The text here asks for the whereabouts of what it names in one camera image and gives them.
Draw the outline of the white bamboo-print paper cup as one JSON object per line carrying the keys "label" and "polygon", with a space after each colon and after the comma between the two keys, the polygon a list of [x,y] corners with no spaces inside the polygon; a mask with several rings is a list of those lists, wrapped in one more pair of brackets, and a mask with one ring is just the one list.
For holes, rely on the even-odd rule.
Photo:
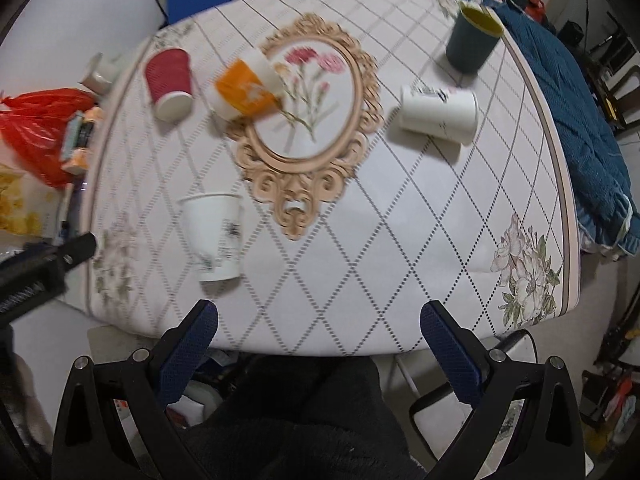
{"label": "white bamboo-print paper cup", "polygon": [[241,274],[242,197],[202,193],[178,200],[186,239],[201,282],[234,280]]}

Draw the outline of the orange and white paper cup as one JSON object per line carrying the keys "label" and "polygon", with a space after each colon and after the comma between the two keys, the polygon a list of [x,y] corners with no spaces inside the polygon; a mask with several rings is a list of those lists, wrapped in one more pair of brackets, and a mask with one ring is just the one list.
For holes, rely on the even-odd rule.
{"label": "orange and white paper cup", "polygon": [[284,94],[281,76],[262,50],[253,49],[214,80],[209,104],[218,117],[233,122],[269,112]]}

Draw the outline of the white diamond-pattern floral tablecloth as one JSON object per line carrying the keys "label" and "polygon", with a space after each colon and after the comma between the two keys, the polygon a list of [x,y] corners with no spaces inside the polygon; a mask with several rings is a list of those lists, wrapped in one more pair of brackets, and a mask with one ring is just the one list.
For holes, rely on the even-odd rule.
{"label": "white diamond-pattern floral tablecloth", "polygon": [[[108,102],[81,206],[98,240],[77,309],[155,337],[200,298],[218,348],[420,349],[424,302],[481,337],[557,318],[579,295],[570,175],[532,69],[504,34],[472,76],[448,62],[459,0],[235,0],[145,40]],[[190,55],[193,105],[155,117],[144,76]],[[214,80],[259,49],[285,94],[233,122]],[[404,130],[400,88],[473,91],[470,145]],[[201,282],[178,200],[242,197],[241,274]]]}

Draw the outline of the white enamel mug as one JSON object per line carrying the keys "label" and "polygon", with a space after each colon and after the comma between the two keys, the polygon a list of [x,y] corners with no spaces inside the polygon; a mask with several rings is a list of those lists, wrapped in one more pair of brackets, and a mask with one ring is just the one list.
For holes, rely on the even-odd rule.
{"label": "white enamel mug", "polygon": [[122,54],[109,58],[98,52],[90,58],[79,83],[97,96],[106,96],[124,69],[125,61]]}

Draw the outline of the bag of yellow chips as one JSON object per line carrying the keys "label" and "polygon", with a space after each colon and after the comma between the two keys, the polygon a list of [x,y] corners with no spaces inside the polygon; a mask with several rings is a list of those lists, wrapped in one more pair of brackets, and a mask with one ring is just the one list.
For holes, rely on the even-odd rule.
{"label": "bag of yellow chips", "polygon": [[46,187],[26,171],[1,165],[0,228],[14,235],[43,236]]}

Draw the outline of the dark green yellow-lined cup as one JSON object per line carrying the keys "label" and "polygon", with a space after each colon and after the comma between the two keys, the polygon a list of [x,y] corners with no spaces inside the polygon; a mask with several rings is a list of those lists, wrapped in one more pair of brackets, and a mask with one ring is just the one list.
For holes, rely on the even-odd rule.
{"label": "dark green yellow-lined cup", "polygon": [[475,74],[502,38],[504,28],[488,9],[462,6],[448,44],[446,57],[462,74]]}

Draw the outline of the purple flat box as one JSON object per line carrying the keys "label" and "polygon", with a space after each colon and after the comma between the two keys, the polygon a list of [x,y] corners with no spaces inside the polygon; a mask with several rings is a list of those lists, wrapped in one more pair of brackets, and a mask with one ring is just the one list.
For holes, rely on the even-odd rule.
{"label": "purple flat box", "polygon": [[65,243],[78,237],[82,232],[80,212],[85,188],[86,182],[82,179],[65,185],[58,207],[58,218],[56,219],[58,229],[56,230],[55,244]]}

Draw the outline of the white calligraphy paper cup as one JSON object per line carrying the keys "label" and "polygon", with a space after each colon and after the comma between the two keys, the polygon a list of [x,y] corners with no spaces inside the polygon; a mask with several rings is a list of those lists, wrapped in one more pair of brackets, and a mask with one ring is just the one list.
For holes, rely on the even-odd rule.
{"label": "white calligraphy paper cup", "polygon": [[404,130],[470,145],[479,117],[473,91],[433,86],[400,88],[399,125]]}

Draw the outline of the red ribbed paper cup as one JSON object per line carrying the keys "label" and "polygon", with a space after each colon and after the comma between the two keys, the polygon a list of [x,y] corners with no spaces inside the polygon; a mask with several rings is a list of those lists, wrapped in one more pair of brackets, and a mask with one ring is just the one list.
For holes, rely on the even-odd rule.
{"label": "red ribbed paper cup", "polygon": [[190,55],[181,48],[155,53],[145,65],[155,117],[161,122],[180,122],[191,113],[193,92]]}

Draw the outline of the dark wooden chair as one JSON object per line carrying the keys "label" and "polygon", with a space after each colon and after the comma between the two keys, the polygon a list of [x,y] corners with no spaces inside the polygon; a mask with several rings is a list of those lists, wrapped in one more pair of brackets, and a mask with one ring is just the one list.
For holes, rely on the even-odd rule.
{"label": "dark wooden chair", "polygon": [[615,28],[588,50],[596,74],[596,101],[614,136],[639,129],[639,50],[611,11],[606,16]]}

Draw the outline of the red plastic bag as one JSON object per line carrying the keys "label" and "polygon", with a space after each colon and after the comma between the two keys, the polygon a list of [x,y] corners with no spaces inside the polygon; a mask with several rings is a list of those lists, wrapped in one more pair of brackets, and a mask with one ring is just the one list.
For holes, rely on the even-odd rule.
{"label": "red plastic bag", "polygon": [[1,97],[1,136],[23,167],[51,188],[72,178],[60,154],[67,123],[96,104],[93,93],[58,88]]}

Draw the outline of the blue fleece blanket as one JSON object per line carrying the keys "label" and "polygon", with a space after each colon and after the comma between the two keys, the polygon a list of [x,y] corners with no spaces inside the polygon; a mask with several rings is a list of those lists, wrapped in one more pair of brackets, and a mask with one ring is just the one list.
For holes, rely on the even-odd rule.
{"label": "blue fleece blanket", "polygon": [[573,55],[526,14],[497,0],[471,1],[495,10],[547,100],[573,185],[582,249],[611,258],[638,255],[639,209],[627,165]]}

